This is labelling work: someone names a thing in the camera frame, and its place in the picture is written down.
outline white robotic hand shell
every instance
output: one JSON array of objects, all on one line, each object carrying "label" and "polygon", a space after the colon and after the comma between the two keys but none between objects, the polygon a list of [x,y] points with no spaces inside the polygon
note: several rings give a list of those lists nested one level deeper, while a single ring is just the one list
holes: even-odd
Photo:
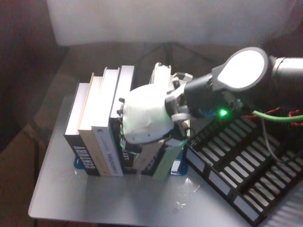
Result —
[{"label": "white robotic hand shell", "polygon": [[123,132],[132,144],[160,140],[174,127],[165,108],[166,91],[155,84],[132,90],[125,97]]}]

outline green cable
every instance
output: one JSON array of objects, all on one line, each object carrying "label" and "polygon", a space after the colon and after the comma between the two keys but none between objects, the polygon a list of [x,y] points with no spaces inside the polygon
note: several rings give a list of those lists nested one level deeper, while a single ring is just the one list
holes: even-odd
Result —
[{"label": "green cable", "polygon": [[253,115],[258,116],[264,120],[272,121],[272,122],[299,122],[303,121],[303,115],[294,116],[294,117],[276,117],[261,113],[259,111],[252,112]]}]

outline gray tabletop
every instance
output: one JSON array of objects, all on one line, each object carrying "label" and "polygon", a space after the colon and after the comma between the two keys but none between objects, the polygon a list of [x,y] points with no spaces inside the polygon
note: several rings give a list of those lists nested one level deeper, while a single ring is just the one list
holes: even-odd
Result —
[{"label": "gray tabletop", "polygon": [[[72,96],[65,97],[30,203],[33,218],[157,227],[250,226],[192,168],[166,181],[149,176],[87,176],[73,166],[63,137]],[[303,182],[260,225],[303,226]]]}]

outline white book spine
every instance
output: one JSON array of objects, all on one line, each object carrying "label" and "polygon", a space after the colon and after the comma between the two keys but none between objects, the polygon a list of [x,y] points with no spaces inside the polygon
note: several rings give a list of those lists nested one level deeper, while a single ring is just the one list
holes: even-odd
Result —
[{"label": "white book spine", "polygon": [[92,130],[98,141],[103,157],[109,168],[110,174],[112,176],[123,176],[120,159],[118,157],[116,145],[114,144],[114,138],[111,135],[111,130],[109,127],[110,126],[92,127]]}]

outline white backdrop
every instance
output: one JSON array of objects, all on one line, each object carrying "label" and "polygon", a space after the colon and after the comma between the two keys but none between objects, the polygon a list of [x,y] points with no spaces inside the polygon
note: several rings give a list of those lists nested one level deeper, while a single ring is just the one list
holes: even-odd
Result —
[{"label": "white backdrop", "polygon": [[257,45],[294,30],[302,0],[47,0],[60,45]]}]

